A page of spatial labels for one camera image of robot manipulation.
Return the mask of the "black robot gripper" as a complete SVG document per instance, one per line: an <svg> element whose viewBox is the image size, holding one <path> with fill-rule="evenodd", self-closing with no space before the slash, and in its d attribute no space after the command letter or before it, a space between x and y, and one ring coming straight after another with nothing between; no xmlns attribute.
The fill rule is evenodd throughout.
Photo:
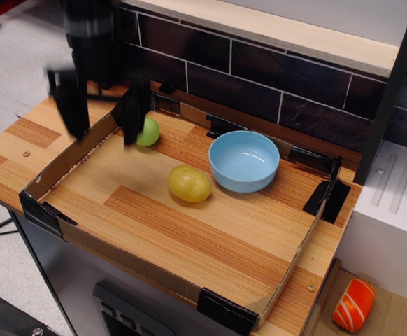
<svg viewBox="0 0 407 336"><path fill-rule="evenodd" d="M124 39L116 33L103 36L77 37L67 34L71 47L73 65L61 69L47 70L50 94L55 100L58 111L68 132L77 139L84 137L90 128L87 100L116 102L116 97L102 93L104 88L99 83L99 50L104 41L111 36ZM144 128L145 116L151 109L150 81L129 72L125 64L127 51L124 42L124 73L122 80L128 82L130 88L122 96L121 128L124 134L124 145L136 143L138 134Z"/></svg>

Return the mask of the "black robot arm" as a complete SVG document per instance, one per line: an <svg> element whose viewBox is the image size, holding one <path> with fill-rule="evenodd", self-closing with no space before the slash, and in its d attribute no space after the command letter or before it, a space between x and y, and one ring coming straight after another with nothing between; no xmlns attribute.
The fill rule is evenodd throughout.
<svg viewBox="0 0 407 336"><path fill-rule="evenodd" d="M77 139L90 128L87 102L105 100L92 95L87 83L100 90L129 82L129 89L116 99L117 124L122 128L124 144L136 143L150 110L150 81L130 76L124 65L124 39L118 1L63 1L64 28L72 49L72 69L47 72L50 93L70 133Z"/></svg>

